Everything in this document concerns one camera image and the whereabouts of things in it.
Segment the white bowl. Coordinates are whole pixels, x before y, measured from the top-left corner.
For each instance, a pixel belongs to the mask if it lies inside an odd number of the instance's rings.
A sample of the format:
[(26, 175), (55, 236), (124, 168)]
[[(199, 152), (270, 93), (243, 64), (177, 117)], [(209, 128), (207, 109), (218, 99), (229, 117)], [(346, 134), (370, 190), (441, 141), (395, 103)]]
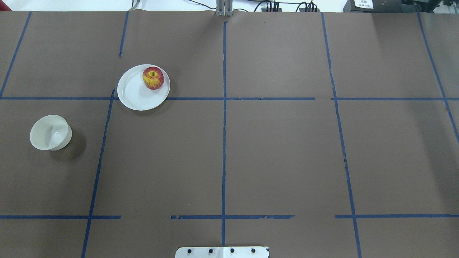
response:
[(72, 129), (59, 115), (48, 115), (39, 119), (31, 128), (29, 139), (34, 148), (42, 151), (57, 151), (64, 148), (72, 138)]

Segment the grey aluminium frame post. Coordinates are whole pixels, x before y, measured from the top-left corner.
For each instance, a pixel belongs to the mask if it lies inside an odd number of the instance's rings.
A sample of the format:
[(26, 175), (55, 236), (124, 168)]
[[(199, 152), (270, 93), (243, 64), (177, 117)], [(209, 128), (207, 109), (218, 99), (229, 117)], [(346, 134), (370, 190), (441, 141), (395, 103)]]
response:
[(233, 16), (233, 0), (216, 0), (216, 16)]

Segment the red yellow apple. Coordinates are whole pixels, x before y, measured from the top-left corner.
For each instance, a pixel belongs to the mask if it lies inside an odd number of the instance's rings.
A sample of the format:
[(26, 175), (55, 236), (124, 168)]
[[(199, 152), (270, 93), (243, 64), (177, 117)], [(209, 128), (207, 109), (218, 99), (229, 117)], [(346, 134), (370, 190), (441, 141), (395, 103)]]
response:
[(159, 67), (147, 67), (142, 73), (145, 86), (150, 90), (157, 90), (164, 84), (164, 74)]

